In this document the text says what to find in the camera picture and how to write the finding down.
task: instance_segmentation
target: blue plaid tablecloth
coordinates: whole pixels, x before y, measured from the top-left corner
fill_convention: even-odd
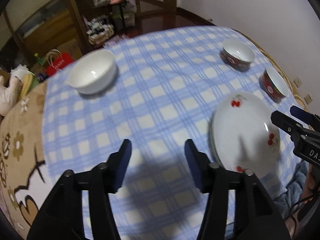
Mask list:
[[[248,44],[256,59],[246,72],[226,65],[222,41]],[[68,85],[72,65],[49,81],[43,115],[43,147],[52,182],[66,169],[87,171],[132,141],[132,157],[123,187],[110,195],[122,240],[196,239],[207,195],[195,188],[183,145],[192,138],[210,155],[208,123],[219,102],[232,91],[248,91],[271,110],[289,115],[298,105],[292,95],[280,104],[260,88],[259,78],[271,66],[241,34],[223,27],[187,27],[150,33],[109,48],[119,70],[114,85],[94,96],[82,96]],[[286,192],[300,159],[290,137],[280,131],[281,158],[261,181],[272,198]],[[88,201],[84,225],[91,237]],[[228,221],[234,197],[230,195]]]

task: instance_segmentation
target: electrical outlet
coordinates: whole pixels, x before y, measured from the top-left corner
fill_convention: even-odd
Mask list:
[[[305,96],[304,100],[306,101],[307,105],[310,104],[313,101],[313,99],[312,99],[310,94],[307,94]]]
[[[296,84],[297,88],[302,85],[302,81],[299,77],[296,77],[293,82]]]

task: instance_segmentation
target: person's hand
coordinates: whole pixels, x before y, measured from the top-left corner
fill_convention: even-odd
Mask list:
[[[313,179],[313,176],[311,174],[312,173],[312,168],[313,168],[313,166],[311,164],[309,164],[309,170],[308,170],[308,173],[307,173],[306,181],[305,181],[304,186],[303,186],[301,199],[311,196],[312,195],[312,189],[316,186],[315,180]]]
[[[316,183],[315,183],[315,180],[313,179],[313,176],[312,176],[312,168],[313,166],[311,164],[309,164],[309,170],[308,170],[308,173],[307,173],[307,177],[306,177],[306,181],[304,183],[304,186],[303,186],[303,191],[302,191],[302,194],[301,194],[301,199],[304,199],[306,197],[309,197],[311,196],[313,193],[312,193],[312,189],[316,186]],[[297,210],[292,216],[294,217],[296,223],[293,221],[292,217],[289,217],[285,220],[285,224],[287,226],[287,229],[289,231],[289,234],[291,236],[291,238],[294,237],[294,235],[296,236],[301,227],[299,225],[299,222],[298,222],[298,213],[299,213],[299,210]]]

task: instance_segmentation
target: white plate with cherry pattern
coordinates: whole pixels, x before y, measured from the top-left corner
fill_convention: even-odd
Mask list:
[[[280,157],[279,129],[271,113],[253,94],[229,94],[212,119],[210,140],[217,161],[231,171],[251,169],[258,178],[271,172]]]

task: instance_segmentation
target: blue gripper pad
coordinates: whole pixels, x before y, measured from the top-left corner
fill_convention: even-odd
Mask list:
[[[188,139],[184,145],[184,154],[196,187],[201,193],[208,193],[212,188],[212,177],[208,172],[209,158],[205,153],[198,152],[195,144]]]
[[[291,106],[290,114],[306,124],[312,124],[313,122],[313,115],[297,106]]]
[[[131,141],[125,139],[118,152],[112,153],[107,161],[108,170],[113,175],[112,188],[113,192],[116,193],[122,186],[125,172],[127,170],[130,157],[132,152]]]

